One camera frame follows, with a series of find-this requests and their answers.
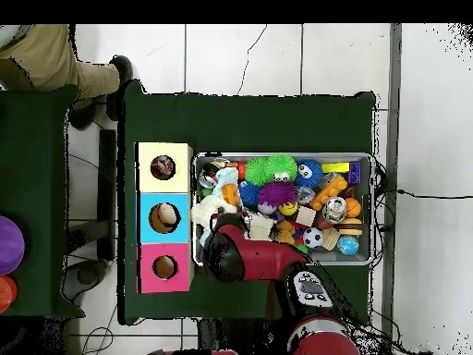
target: green table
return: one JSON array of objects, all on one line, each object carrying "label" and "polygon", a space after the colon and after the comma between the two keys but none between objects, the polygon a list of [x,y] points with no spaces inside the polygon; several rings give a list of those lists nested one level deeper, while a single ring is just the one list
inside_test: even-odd
[{"label": "green table", "polygon": [[[119,271],[119,282],[124,281],[124,287],[118,288],[120,321],[130,323],[138,317],[262,318],[270,286],[265,281],[222,283],[198,272],[189,292],[137,293],[135,141],[185,142],[194,153],[371,153],[374,104],[371,92],[355,97],[283,98],[144,94],[139,82],[133,80],[125,91],[125,121],[119,125],[118,135],[126,219],[121,232],[126,241],[118,247],[119,254],[125,255]],[[121,168],[120,157],[124,158]],[[123,215],[118,219],[123,227]],[[347,315],[363,324],[368,322],[368,266],[314,267],[314,271],[332,295],[347,299]]]},{"label": "green table", "polygon": [[26,250],[10,276],[17,300],[2,315],[82,317],[61,294],[66,262],[65,116],[77,86],[0,92],[0,215],[23,232]]}]

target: blue ball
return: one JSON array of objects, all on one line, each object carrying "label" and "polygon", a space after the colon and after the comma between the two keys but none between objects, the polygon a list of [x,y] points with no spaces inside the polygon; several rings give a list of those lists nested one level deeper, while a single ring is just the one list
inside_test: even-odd
[{"label": "blue ball", "polygon": [[238,185],[238,189],[240,191],[241,201],[245,207],[256,208],[258,206],[260,187],[249,181],[242,181],[240,185]]},{"label": "blue ball", "polygon": [[353,236],[342,236],[338,239],[338,249],[346,256],[357,254],[359,248],[358,239]]},{"label": "blue ball", "polygon": [[297,162],[296,185],[314,189],[323,177],[321,165],[313,159],[304,159]]}]

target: pink box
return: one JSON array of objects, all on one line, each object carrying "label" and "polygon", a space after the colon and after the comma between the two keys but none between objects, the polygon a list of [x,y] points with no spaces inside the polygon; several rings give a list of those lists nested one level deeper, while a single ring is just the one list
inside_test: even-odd
[{"label": "pink box", "polygon": [[[194,275],[189,248],[188,243],[141,245],[141,261],[138,261],[141,293],[188,291]],[[176,262],[176,273],[169,279],[161,279],[153,271],[154,261],[160,256],[170,256]]]}]

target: black shoe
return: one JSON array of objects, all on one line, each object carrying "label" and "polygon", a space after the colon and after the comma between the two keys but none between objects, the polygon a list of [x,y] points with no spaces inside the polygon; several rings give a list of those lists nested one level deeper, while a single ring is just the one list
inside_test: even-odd
[{"label": "black shoe", "polygon": [[88,106],[82,107],[81,109],[74,109],[72,106],[69,108],[69,122],[75,129],[85,129],[95,117],[95,102],[92,101]]},{"label": "black shoe", "polygon": [[[133,79],[133,68],[130,61],[123,55],[114,55],[110,64],[116,66],[118,75],[120,76],[120,87],[123,83]],[[118,110],[121,109],[121,103],[116,101],[118,92],[107,95],[107,115],[112,121],[118,121]]]}]

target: metal tray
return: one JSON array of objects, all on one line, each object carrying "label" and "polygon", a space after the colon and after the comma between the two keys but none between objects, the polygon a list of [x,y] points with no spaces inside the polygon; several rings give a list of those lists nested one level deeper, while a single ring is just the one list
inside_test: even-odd
[{"label": "metal tray", "polygon": [[[204,164],[211,162],[215,158],[225,158],[230,161],[246,162],[258,156],[272,156],[275,153],[197,153],[192,158],[192,183],[193,197],[192,206],[198,202],[200,194],[199,173]],[[355,190],[355,198],[361,203],[362,210],[358,217],[363,223],[363,234],[359,236],[358,253],[354,256],[345,256],[337,248],[333,251],[326,251],[319,247],[309,250],[309,257],[315,264],[321,265],[365,265],[374,259],[374,159],[367,153],[288,153],[296,160],[315,159],[321,164],[338,162],[360,162],[361,163],[361,183]],[[202,265],[200,261],[201,246],[199,243],[202,235],[202,228],[192,223],[192,259],[197,265]]]}]

